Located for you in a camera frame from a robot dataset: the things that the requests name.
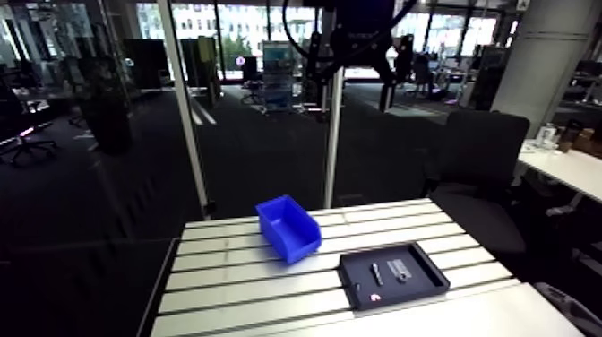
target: metal pole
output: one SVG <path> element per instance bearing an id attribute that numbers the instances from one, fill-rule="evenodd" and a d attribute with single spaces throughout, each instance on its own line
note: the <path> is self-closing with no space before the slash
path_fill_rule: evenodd
<path id="1" fill-rule="evenodd" d="M 184 137 L 186 139 L 186 147 L 188 148 L 188 156 L 193 169 L 194 183 L 199 196 L 203 218 L 209 219 L 205 214 L 205 206 L 207 205 L 207 192 L 205 191 L 205 183 L 202 180 L 200 157 L 196 149 L 194 141 L 194 131 L 191 122 L 190 101 L 188 91 L 184 85 L 184 71 L 182 70 L 182 58 L 180 47 L 177 43 L 176 23 L 171 15 L 171 0 L 158 0 L 159 14 L 163 22 L 163 30 L 165 31 L 165 42 L 168 45 L 168 56 L 174 70 L 174 87 L 176 88 L 177 105 L 182 117 L 182 127 L 184 128 Z"/>
<path id="2" fill-rule="evenodd" d="M 340 102 L 343 96 L 344 68 L 334 74 L 332 81 L 331 132 L 328 137 L 326 158 L 326 182 L 324 183 L 324 208 L 332 208 L 334 172 L 337 167 L 337 147 L 339 145 Z"/>

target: blue storage bin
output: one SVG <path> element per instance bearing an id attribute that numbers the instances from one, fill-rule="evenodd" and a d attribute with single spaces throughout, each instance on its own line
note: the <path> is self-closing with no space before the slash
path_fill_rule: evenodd
<path id="1" fill-rule="evenodd" d="M 283 195 L 255 206 L 263 236 L 293 264 L 322 244 L 320 226 L 293 198 Z"/>

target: slotted aluminum table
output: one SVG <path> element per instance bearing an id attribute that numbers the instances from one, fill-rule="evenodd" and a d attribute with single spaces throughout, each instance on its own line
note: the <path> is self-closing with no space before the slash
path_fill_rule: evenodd
<path id="1" fill-rule="evenodd" d="M 186 224 L 151 335 L 580 335 L 429 199 L 310 213 L 323 243 L 293 265 L 278 260 L 256 217 Z M 405 241 L 422 246 L 450 291 L 352 311 L 340 255 Z"/>

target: table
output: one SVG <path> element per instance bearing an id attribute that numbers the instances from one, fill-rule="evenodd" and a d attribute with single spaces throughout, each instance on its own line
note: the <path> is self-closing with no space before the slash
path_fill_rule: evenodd
<path id="1" fill-rule="evenodd" d="M 531 149 L 521 151 L 519 161 L 575 190 L 573 207 L 583 195 L 602 203 L 602 179 L 599 178 L 602 160 L 575 150 L 561 153 Z"/>
<path id="2" fill-rule="evenodd" d="M 151 335 L 581 335 L 429 199 L 310 213 L 323 242 L 293 265 L 278 260 L 256 217 L 186 224 Z M 340 254 L 410 240 L 450 291 L 354 313 Z"/>

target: black foam insert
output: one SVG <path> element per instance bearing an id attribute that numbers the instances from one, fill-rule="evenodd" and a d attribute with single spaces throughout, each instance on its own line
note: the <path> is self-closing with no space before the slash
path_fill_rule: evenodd
<path id="1" fill-rule="evenodd" d="M 404 281 L 388 264 L 396 260 L 408 271 Z M 378 265 L 382 286 L 374 276 L 372 264 Z M 450 288 L 450 282 L 415 242 L 342 255 L 339 271 L 349 302 L 356 310 L 435 296 Z"/>

